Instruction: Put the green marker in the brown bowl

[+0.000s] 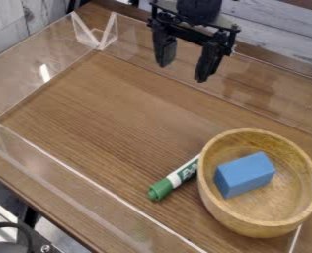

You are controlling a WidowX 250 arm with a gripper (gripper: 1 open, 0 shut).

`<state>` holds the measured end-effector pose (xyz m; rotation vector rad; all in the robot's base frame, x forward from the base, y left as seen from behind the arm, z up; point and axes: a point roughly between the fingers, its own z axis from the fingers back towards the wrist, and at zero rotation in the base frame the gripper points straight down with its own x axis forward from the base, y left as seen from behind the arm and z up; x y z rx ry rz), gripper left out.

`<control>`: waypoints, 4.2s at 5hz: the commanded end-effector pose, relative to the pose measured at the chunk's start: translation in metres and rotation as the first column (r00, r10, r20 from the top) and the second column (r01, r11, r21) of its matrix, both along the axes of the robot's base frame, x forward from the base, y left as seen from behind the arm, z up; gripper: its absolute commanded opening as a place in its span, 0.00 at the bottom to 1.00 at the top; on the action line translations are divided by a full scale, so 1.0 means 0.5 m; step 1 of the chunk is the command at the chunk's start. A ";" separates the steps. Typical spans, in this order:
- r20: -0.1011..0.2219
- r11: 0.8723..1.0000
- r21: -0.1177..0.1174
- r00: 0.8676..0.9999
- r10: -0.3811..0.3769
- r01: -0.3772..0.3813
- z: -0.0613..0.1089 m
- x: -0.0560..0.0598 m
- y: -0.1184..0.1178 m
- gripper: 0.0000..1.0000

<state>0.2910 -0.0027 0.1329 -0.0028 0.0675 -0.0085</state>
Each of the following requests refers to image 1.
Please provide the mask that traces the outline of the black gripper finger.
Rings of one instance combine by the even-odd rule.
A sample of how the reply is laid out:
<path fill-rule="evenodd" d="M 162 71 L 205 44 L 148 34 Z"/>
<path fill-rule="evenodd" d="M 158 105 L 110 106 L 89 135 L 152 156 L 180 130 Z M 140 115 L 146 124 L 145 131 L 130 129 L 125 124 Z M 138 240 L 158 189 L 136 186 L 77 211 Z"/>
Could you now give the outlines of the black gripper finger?
<path fill-rule="evenodd" d="M 154 30 L 156 62 L 168 67 L 176 58 L 177 39 L 165 30 Z"/>
<path fill-rule="evenodd" d="M 194 79 L 198 83 L 208 81 L 209 77 L 217 72 L 222 61 L 224 51 L 214 42 L 208 42 L 202 47 L 202 54 L 198 59 Z"/>

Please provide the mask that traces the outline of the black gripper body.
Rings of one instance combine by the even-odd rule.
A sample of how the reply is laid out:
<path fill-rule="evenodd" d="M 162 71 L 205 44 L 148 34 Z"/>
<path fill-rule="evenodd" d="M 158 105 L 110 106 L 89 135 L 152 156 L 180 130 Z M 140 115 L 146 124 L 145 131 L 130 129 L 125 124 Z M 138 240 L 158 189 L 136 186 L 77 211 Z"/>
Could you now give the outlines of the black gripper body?
<path fill-rule="evenodd" d="M 214 42 L 224 55 L 233 53 L 241 27 L 222 14 L 224 0 L 152 0 L 149 27 L 165 30 L 176 39 L 204 45 Z"/>

